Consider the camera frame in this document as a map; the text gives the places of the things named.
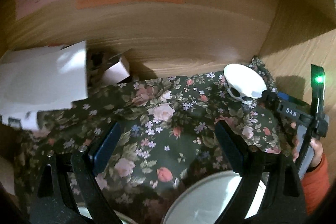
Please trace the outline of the orange right sleeve forearm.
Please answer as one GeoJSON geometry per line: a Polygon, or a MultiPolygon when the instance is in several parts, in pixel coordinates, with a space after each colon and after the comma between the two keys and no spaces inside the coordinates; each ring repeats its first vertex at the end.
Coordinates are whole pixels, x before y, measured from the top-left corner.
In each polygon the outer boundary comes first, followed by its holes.
{"type": "Polygon", "coordinates": [[[327,159],[323,153],[319,165],[307,172],[301,181],[307,215],[311,215],[319,207],[329,192],[330,182],[327,167],[327,159]]]}

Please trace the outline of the right hand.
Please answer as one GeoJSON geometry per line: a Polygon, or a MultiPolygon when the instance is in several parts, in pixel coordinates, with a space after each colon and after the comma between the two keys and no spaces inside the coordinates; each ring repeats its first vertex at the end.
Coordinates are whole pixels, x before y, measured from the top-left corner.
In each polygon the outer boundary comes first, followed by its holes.
{"type": "MultiPolygon", "coordinates": [[[[297,135],[295,135],[292,139],[294,148],[291,149],[292,156],[293,156],[293,161],[296,162],[298,157],[299,157],[299,151],[298,151],[298,145],[299,145],[299,140],[297,135]]],[[[308,152],[310,152],[311,156],[309,156],[310,162],[308,163],[301,163],[298,166],[298,169],[303,169],[305,167],[306,169],[316,169],[322,161],[323,158],[323,146],[322,143],[316,139],[316,138],[311,138],[310,139],[310,145],[308,148],[308,152]]]]}

